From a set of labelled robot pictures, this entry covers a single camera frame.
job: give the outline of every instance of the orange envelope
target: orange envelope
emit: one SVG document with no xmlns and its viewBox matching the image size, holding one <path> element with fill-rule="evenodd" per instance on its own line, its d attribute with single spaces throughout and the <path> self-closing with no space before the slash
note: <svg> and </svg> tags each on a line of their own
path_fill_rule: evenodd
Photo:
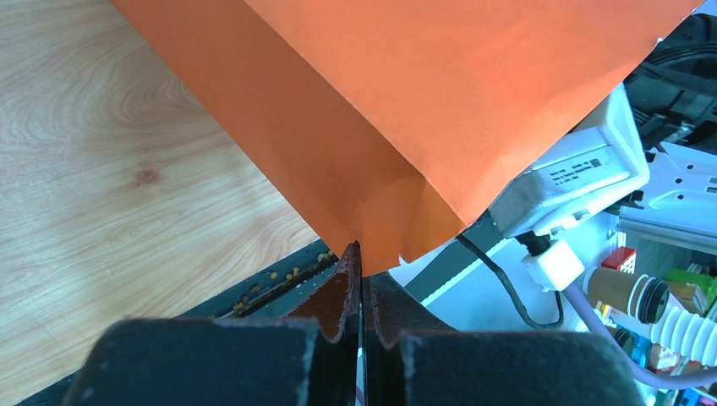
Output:
<svg viewBox="0 0 717 406">
<path fill-rule="evenodd" d="M 113 1 L 365 274 L 473 222 L 701 3 Z"/>
</svg>

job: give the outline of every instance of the white plug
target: white plug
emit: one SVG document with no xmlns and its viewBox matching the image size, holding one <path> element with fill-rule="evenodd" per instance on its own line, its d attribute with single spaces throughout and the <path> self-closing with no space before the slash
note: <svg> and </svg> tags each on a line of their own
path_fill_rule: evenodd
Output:
<svg viewBox="0 0 717 406">
<path fill-rule="evenodd" d="M 544 291 L 563 290 L 585 271 L 583 263 L 562 239 L 538 256 L 526 255 L 523 264 Z"/>
</svg>

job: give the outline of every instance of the purple cable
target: purple cable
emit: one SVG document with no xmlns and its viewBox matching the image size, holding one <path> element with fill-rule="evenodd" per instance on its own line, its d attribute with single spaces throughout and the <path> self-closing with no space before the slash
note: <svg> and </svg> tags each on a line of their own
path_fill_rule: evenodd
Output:
<svg viewBox="0 0 717 406">
<path fill-rule="evenodd" d="M 620 353 L 627 359 L 630 369 L 632 370 L 632 374 L 638 381 L 646 385 L 650 385 L 651 387 L 661 387 L 664 389 L 688 389 L 690 387 L 701 387 L 717 382 L 717 367 L 711 367 L 700 372 L 680 376 L 659 376 L 649 370 L 645 370 L 640 365 L 633 362 L 632 359 L 625 354 L 622 348 L 620 348 L 620 345 L 603 325 L 602 320 L 595 314 L 593 306 L 591 306 L 590 303 L 588 303 L 588 300 L 585 299 L 582 289 L 576 282 L 573 282 L 562 292 L 565 294 L 567 300 L 570 302 L 577 314 L 580 315 L 585 322 L 585 325 L 588 326 L 591 332 L 609 338 L 610 341 L 615 344 L 618 349 L 620 349 Z"/>
</svg>

